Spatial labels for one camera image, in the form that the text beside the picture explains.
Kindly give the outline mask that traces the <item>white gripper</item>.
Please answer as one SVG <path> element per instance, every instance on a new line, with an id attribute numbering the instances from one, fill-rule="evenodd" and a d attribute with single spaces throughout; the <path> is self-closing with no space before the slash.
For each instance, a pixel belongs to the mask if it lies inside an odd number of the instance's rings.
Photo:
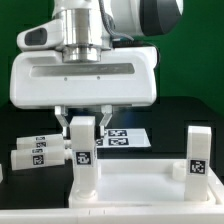
<path id="1" fill-rule="evenodd" d="M 95 63 L 64 63 L 53 50 L 24 52 L 12 66 L 10 100 L 22 109 L 54 107 L 64 138 L 70 108 L 102 106 L 99 133 L 105 135 L 115 106 L 149 106 L 157 97 L 154 47 L 104 51 Z"/>

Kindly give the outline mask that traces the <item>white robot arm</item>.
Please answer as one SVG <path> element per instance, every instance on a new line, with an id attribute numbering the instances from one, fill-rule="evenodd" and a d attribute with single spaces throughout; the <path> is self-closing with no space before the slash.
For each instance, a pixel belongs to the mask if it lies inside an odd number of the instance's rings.
<path id="1" fill-rule="evenodd" d="M 54 109 L 64 129 L 68 109 L 98 109 L 104 135 L 115 107 L 155 102 L 159 52 L 139 38 L 169 33 L 183 8 L 184 0 L 54 0 L 49 22 L 17 36 L 11 102 Z"/>

